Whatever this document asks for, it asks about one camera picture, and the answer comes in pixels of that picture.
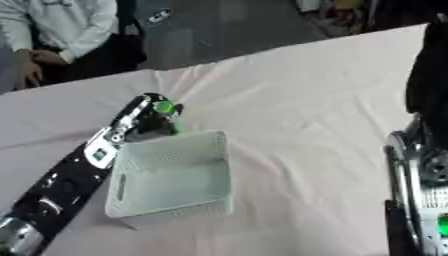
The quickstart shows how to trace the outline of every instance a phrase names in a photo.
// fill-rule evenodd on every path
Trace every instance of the floor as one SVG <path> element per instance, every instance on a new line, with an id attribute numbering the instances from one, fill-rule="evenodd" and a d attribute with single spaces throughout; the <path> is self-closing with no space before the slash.
<path id="1" fill-rule="evenodd" d="M 174 69 L 284 45 L 326 39 L 293 0 L 140 0 L 137 17 L 147 32 L 144 68 Z M 148 17 L 163 9 L 160 23 Z M 11 54 L 0 37 L 0 93 L 11 88 Z"/>

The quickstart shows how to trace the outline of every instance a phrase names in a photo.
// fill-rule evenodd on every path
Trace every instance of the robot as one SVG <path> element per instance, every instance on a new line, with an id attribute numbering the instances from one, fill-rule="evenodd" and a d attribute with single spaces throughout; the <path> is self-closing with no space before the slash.
<path id="1" fill-rule="evenodd" d="M 414 120 L 385 146 L 391 256 L 448 255 L 448 23 L 428 25 L 411 72 L 406 105 Z"/>
<path id="2" fill-rule="evenodd" d="M 104 183 L 121 146 L 148 134 L 177 134 L 182 109 L 155 93 L 131 101 L 109 126 L 56 164 L 0 218 L 0 255 L 40 255 Z"/>

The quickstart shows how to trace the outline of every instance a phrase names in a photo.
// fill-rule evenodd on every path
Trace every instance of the person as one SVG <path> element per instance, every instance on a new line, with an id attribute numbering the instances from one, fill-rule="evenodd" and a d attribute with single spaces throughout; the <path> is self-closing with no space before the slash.
<path id="1" fill-rule="evenodd" d="M 0 0 L 0 26 L 17 60 L 17 90 L 136 68 L 119 56 L 116 0 Z"/>

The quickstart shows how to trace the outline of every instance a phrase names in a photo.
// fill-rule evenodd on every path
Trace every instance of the table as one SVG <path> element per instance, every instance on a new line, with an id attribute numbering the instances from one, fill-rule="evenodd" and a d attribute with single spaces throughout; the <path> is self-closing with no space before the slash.
<path id="1" fill-rule="evenodd" d="M 0 96 L 0 209 L 135 95 L 182 102 L 185 131 L 230 141 L 234 214 L 134 231 L 107 184 L 45 255 L 386 255 L 382 146 L 411 120 L 405 83 L 423 27 L 290 46 Z"/>

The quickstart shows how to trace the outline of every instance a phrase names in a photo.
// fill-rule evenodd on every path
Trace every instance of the green object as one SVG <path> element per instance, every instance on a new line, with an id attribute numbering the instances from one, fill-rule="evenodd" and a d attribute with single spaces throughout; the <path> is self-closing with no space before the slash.
<path id="1" fill-rule="evenodd" d="M 438 229 L 442 237 L 448 237 L 448 215 L 439 216 Z"/>
<path id="2" fill-rule="evenodd" d="M 160 101 L 156 104 L 155 110 L 161 114 L 168 114 L 173 111 L 173 104 L 169 101 Z"/>
<path id="3" fill-rule="evenodd" d="M 95 157 L 96 160 L 101 161 L 106 155 L 107 152 L 100 148 L 95 152 L 95 154 L 93 154 L 93 157 Z"/>

